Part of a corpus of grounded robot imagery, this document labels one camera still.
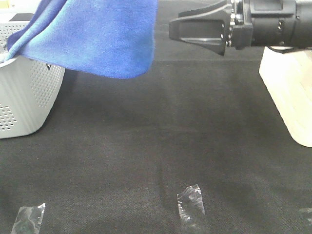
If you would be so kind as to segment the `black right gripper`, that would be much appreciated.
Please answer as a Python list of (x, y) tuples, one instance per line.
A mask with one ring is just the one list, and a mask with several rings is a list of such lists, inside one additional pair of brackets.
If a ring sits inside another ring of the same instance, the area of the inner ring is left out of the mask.
[(249, 0), (219, 0), (194, 10), (180, 12), (169, 23), (169, 37), (223, 56), (226, 47), (251, 47), (254, 27)]

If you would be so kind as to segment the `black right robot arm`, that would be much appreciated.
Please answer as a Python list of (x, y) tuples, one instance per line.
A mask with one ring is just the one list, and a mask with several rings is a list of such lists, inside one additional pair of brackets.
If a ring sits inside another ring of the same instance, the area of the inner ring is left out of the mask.
[(283, 47), (284, 53), (312, 46), (310, 0), (219, 0), (179, 13), (169, 23), (172, 40), (225, 54), (227, 46)]

